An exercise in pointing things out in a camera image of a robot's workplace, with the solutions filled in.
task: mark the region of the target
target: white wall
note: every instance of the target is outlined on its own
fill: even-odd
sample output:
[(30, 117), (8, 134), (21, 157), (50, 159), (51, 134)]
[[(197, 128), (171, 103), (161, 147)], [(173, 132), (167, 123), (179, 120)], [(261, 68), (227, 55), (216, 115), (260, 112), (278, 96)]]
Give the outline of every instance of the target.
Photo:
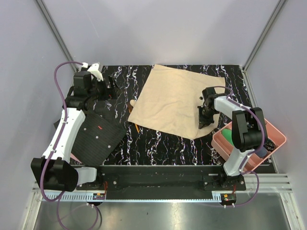
[[(41, 157), (55, 132), (61, 100), (53, 70), (65, 58), (33, 0), (3, 1), (0, 7), (0, 223), (18, 230)], [(65, 92), (69, 67), (59, 70)]]
[(278, 0), (45, 0), (76, 60), (241, 64)]
[(265, 117), (286, 136), (276, 152), (307, 226), (307, 1), (288, 1), (247, 70)]

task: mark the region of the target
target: towel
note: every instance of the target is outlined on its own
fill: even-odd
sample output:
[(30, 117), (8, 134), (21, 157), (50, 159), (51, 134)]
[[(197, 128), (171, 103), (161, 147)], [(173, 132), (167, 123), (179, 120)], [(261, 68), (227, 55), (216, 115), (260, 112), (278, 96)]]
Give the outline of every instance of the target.
[(214, 124), (198, 129), (197, 106), (203, 104), (202, 90), (212, 86), (225, 86), (225, 79), (155, 65), (128, 121), (188, 139), (206, 136), (217, 127), (219, 114), (213, 116)]

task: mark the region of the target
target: marble tabletop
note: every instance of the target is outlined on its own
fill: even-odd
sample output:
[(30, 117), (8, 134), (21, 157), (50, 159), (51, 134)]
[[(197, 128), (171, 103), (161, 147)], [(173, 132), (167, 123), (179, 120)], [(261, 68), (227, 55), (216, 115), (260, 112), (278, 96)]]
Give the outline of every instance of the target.
[[(105, 79), (112, 75), (122, 94), (117, 100), (99, 102), (115, 114), (127, 134), (104, 161), (104, 165), (212, 165), (221, 164), (223, 159), (211, 146), (213, 134), (231, 120), (220, 114), (218, 127), (205, 137), (185, 139), (156, 130), (140, 127), (138, 133), (134, 124), (127, 121), (127, 102), (136, 100), (153, 66), (104, 66)], [(168, 66), (192, 72), (225, 78), (226, 87), (234, 91), (233, 99), (251, 106), (247, 88), (238, 65), (176, 65)], [(71, 159), (71, 164), (78, 164)]]

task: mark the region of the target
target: plastic container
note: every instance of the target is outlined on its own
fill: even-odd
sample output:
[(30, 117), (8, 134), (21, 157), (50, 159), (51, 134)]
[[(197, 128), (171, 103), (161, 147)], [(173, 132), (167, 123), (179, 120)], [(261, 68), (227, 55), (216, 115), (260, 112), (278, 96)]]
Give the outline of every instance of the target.
[[(223, 157), (225, 161), (228, 160), (229, 155), (231, 154), (234, 147), (223, 137), (222, 130), (225, 128), (231, 129), (231, 125), (232, 122), (220, 129), (218, 132), (216, 132), (213, 135), (213, 139), (211, 142), (212, 147), (220, 154), (221, 157)], [(268, 138), (274, 142), (274, 144), (276, 145), (276, 149), (273, 152), (268, 152), (265, 158), (260, 158), (255, 153), (251, 155), (250, 159), (244, 167), (244, 171), (255, 170), (287, 141), (287, 138), (284, 136), (284, 134), (282, 134), (266, 119), (265, 126), (267, 128)]]

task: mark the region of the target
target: red object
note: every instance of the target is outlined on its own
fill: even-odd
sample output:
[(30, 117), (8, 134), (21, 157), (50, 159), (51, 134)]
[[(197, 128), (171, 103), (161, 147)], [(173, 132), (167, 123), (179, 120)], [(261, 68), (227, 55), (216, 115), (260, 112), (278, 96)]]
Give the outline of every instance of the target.
[[(226, 161), (228, 160), (233, 146), (224, 138), (222, 135), (222, 130), (224, 128), (231, 129), (230, 122), (228, 125), (220, 129), (213, 135), (213, 139), (211, 142), (212, 147), (220, 154), (221, 157)], [(275, 128), (270, 122), (265, 119), (265, 127), (267, 128), (268, 138), (271, 139), (276, 145), (276, 149), (273, 152), (268, 152), (265, 158), (258, 157), (255, 153), (251, 155), (250, 159), (246, 163), (244, 167), (244, 171), (253, 171), (259, 165), (261, 165), (266, 159), (268, 159), (273, 153), (277, 151), (286, 141), (287, 138), (284, 134), (282, 134), (277, 128)]]

